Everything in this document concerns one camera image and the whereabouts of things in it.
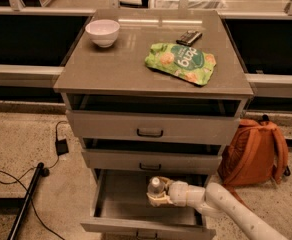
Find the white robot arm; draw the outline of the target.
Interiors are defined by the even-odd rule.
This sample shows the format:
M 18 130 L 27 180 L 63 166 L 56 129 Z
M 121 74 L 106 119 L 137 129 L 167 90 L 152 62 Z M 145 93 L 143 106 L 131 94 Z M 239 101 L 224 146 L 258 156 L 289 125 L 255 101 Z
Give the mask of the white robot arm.
M 154 207 L 166 204 L 188 206 L 210 217 L 225 213 L 250 240 L 288 240 L 217 183 L 200 187 L 155 176 L 149 180 L 147 197 Z

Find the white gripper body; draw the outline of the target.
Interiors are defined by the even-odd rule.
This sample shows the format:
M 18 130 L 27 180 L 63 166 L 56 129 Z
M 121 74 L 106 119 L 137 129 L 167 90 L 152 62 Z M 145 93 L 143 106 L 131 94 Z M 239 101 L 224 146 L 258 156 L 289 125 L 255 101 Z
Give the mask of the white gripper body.
M 175 206 L 185 207 L 187 205 L 188 187 L 189 185 L 182 181 L 175 181 L 169 186 L 168 195 Z

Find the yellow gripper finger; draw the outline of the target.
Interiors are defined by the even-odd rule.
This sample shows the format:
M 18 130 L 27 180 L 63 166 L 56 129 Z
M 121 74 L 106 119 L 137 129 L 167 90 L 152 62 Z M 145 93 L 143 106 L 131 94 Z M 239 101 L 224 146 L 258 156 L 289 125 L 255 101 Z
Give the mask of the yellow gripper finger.
M 167 192 L 172 183 L 173 180 L 167 177 L 157 176 L 155 178 L 155 189 L 158 193 Z
M 160 195 L 153 195 L 153 194 L 148 193 L 147 197 L 148 197 L 149 203 L 154 207 L 173 204 L 170 197 L 166 193 L 160 194 Z

